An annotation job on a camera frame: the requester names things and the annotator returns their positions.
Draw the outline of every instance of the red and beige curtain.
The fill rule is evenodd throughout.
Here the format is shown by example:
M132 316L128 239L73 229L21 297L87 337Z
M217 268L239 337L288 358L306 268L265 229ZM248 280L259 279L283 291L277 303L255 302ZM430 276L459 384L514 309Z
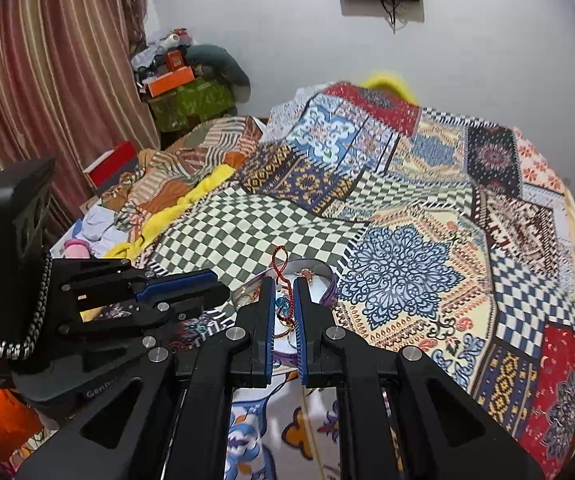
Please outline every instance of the red and beige curtain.
M145 0L0 0L0 168L57 155L51 228L91 196L81 170L122 140L158 147L129 55Z

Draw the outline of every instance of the checkered pattern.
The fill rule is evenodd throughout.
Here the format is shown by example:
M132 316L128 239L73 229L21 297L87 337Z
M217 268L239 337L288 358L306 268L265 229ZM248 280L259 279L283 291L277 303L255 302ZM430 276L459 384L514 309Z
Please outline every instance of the checkered pattern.
M498 248L490 250L499 323L496 335L538 358L547 321L573 327L575 304L548 278L531 272Z
M240 187L210 197L202 208L162 236L152 260L167 272L208 267L234 289L271 264L284 245L291 258L317 258L335 267L365 224L318 218L269 196Z
M465 115L454 115L435 110L434 108L423 108L423 120L434 121L435 123L447 124L448 126L498 126L492 121L486 121L478 117L468 117Z
M450 205L469 216L472 213L472 186L414 184L364 171L346 202L348 205L369 209L418 202Z

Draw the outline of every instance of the pink object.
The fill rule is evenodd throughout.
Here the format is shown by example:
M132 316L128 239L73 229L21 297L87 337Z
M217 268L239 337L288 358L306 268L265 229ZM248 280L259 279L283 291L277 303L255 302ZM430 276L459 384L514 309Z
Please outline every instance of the pink object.
M85 240L72 238L63 245L66 258L91 258L91 246Z

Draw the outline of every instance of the silver screw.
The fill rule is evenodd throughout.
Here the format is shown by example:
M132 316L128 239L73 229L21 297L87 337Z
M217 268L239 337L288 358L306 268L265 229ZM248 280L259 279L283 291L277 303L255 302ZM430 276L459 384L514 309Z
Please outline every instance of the silver screw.
M142 345L145 348L153 348L156 346L156 338L151 335L146 335L144 338L142 338Z
M170 353L167 351L167 348L163 348L162 346L157 346L156 348L152 348L148 352L147 357L150 358L150 361L152 363L160 363L162 361L165 361L165 359L167 359L168 355L170 355Z
M332 340L343 339L345 337L345 329L340 326L330 326L325 335Z
M403 349L403 357L408 361L418 361L421 357L423 357L423 352L417 346L406 346Z
M232 341L238 341L239 339L243 339L245 337L245 329L240 326L232 326L231 328L227 329L225 332L225 336Z

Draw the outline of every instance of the blue mandala pattern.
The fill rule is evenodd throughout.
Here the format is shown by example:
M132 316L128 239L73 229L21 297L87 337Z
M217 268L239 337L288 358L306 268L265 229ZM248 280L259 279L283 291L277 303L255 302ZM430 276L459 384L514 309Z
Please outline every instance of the blue mandala pattern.
M566 381L558 384L556 403L547 412L550 423L541 443L546 447L547 459L564 460L575 429L575 370L571 370Z
M339 296L352 304L365 302L362 312L372 330L402 312L435 320L439 292L464 279L445 265L449 247L449 242L423 241L413 224L394 231L368 229L339 283Z

